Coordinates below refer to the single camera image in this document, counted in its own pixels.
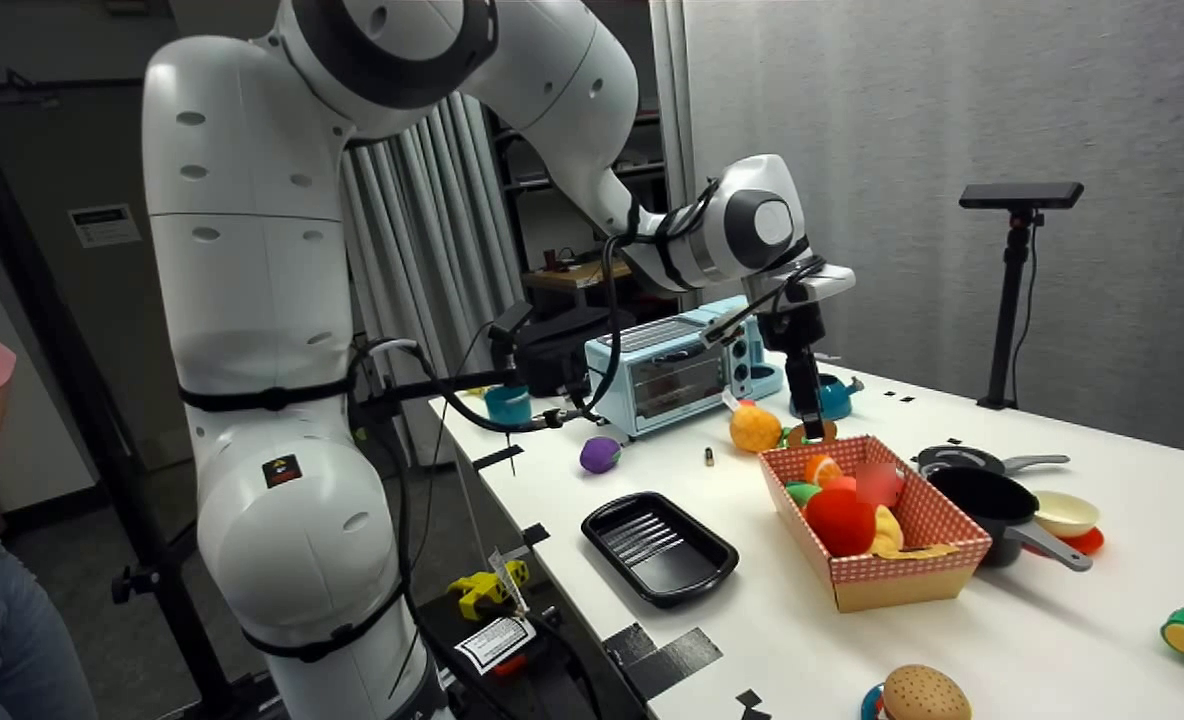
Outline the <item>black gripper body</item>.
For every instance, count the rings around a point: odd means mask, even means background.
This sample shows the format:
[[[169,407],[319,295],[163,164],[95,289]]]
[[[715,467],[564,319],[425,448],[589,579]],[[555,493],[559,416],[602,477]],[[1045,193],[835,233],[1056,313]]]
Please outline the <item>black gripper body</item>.
[[[817,303],[776,309],[758,314],[758,334],[784,354],[786,407],[805,418],[806,439],[827,435],[818,416],[818,364],[817,343],[823,340],[823,314]]]

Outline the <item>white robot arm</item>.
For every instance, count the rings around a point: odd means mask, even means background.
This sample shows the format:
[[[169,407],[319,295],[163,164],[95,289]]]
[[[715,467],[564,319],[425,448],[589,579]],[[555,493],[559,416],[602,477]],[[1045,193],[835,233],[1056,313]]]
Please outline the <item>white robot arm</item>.
[[[745,154],[653,210],[618,178],[639,77],[585,0],[280,0],[257,39],[183,34],[143,72],[141,153],[196,539],[291,720],[411,720],[425,639],[381,467],[353,433],[345,154],[473,95],[595,234],[668,293],[745,283],[796,319],[856,283],[818,254],[786,164]]]

